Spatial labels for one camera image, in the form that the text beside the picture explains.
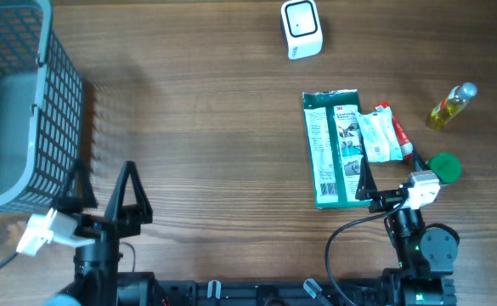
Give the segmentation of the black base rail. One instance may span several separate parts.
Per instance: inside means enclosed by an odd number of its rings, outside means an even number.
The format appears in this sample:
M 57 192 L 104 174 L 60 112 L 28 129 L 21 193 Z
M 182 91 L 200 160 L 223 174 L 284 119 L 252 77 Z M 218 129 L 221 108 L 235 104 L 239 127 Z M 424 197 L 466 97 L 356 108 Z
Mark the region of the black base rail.
M 387 273 L 376 278 L 337 282 L 154 281 L 145 290 L 129 286 L 118 292 L 120 305 L 429 305 L 455 306 L 451 279 L 401 279 Z

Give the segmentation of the yellow liquid Vim bottle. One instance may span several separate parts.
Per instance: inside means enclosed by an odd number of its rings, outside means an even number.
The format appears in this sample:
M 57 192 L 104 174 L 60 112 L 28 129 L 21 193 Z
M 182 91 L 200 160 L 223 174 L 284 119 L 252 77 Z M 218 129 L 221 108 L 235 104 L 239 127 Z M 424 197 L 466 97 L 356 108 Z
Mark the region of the yellow liquid Vim bottle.
M 427 126 L 433 130 L 444 129 L 476 95 L 477 86 L 472 82 L 465 82 L 454 87 L 449 95 L 431 110 L 426 119 Z

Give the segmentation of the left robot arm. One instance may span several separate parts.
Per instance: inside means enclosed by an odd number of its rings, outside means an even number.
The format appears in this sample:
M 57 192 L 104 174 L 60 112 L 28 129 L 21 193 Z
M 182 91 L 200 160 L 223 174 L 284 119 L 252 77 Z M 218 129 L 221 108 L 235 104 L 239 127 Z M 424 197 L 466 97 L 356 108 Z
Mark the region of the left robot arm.
M 98 206 L 84 161 L 74 162 L 52 208 L 75 220 L 74 234 L 89 244 L 75 248 L 74 280 L 47 305 L 168 305 L 170 299 L 152 272 L 120 272 L 122 238 L 139 235 L 153 222 L 153 210 L 136 164 L 126 161 L 102 217 L 85 213 Z

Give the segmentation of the green 3M product package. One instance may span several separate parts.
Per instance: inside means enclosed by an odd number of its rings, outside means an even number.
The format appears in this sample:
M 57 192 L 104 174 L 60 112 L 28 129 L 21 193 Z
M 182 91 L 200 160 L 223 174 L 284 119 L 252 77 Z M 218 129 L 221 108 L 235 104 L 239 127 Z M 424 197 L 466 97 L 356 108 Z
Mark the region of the green 3M product package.
M 356 115 L 358 91 L 302 94 L 314 205 L 318 209 L 367 207 L 356 197 L 365 151 Z

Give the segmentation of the red toothpaste box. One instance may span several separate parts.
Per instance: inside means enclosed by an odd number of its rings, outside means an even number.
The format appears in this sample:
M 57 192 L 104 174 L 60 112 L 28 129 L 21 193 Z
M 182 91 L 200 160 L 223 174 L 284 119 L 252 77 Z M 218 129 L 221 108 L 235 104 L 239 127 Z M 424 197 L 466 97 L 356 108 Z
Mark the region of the red toothpaste box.
M 386 108 L 390 108 L 389 103 L 387 101 L 379 102 L 375 105 L 375 109 L 377 111 L 383 111 Z M 414 150 L 413 144 L 410 142 L 409 137 L 404 131 L 403 127 L 399 123 L 396 116 L 392 113 L 392 123 L 394 127 L 394 131 L 396 133 L 396 137 L 398 139 L 398 143 L 400 145 L 400 149 L 403 155 L 403 160 L 408 161 L 412 157 L 412 152 Z

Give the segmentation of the mint green plastic packet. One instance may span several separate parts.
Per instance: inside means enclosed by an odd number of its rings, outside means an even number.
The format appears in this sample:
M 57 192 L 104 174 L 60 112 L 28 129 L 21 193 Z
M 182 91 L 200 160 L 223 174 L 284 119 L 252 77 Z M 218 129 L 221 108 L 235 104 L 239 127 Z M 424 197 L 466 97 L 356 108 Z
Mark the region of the mint green plastic packet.
M 393 126 L 390 108 L 355 114 L 368 162 L 402 161 L 403 153 Z

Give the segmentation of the green lid jar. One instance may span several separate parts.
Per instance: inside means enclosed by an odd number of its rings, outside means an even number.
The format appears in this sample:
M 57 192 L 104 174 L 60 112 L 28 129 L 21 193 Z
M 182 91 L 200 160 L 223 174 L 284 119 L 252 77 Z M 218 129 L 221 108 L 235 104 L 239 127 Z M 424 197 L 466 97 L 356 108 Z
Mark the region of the green lid jar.
M 441 184 L 455 183 L 462 174 L 460 160 L 447 152 L 435 155 L 426 164 L 439 177 Z

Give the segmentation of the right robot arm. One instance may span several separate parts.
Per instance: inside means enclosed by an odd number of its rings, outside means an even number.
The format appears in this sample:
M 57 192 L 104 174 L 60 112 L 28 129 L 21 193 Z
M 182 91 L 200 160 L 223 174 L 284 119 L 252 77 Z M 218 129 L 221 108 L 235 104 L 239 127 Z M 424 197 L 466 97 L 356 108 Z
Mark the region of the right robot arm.
M 383 218 L 399 267 L 375 279 L 348 280 L 342 288 L 357 305 L 455 305 L 454 271 L 460 237 L 445 224 L 426 224 L 421 209 L 435 202 L 441 179 L 414 151 L 414 171 L 395 190 L 379 191 L 362 159 L 357 197 Z

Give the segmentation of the white barcode scanner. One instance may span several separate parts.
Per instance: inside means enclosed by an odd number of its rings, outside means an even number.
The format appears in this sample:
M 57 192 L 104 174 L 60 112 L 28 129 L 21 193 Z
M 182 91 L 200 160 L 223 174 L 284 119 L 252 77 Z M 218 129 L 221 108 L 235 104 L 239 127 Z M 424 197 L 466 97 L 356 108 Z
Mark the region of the white barcode scanner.
M 284 2 L 280 8 L 280 21 L 290 60 L 314 56 L 322 50 L 323 32 L 314 0 Z

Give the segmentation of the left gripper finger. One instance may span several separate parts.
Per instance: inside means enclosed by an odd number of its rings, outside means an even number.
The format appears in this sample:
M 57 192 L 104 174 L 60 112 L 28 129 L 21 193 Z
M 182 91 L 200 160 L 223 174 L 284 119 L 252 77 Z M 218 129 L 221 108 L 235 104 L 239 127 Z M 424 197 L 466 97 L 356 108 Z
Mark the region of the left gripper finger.
M 56 209 L 63 213 L 82 213 L 97 208 L 88 168 L 84 160 L 76 159 L 56 194 Z
M 152 223 L 153 210 L 134 161 L 124 163 L 104 217 L 117 223 Z

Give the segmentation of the grey plastic shopping basket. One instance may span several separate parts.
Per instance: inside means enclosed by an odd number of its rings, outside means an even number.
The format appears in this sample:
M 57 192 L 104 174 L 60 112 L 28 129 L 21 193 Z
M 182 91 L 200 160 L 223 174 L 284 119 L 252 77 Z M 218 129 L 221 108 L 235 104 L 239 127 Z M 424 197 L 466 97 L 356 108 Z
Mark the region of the grey plastic shopping basket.
M 82 77 L 49 1 L 0 1 L 0 214 L 48 208 L 80 155 Z

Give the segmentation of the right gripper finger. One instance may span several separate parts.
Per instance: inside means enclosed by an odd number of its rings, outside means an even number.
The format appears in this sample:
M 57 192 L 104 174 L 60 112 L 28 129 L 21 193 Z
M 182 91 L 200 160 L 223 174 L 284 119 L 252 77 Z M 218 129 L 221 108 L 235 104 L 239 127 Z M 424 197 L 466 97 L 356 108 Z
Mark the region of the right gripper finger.
M 378 189 L 370 170 L 370 164 L 363 157 L 359 166 L 359 183 L 355 198 L 359 201 L 370 201 L 376 197 Z
M 428 171 L 429 166 L 423 160 L 423 158 L 418 154 L 416 148 L 413 148 L 411 153 L 411 160 L 413 162 L 413 169 L 415 172 Z

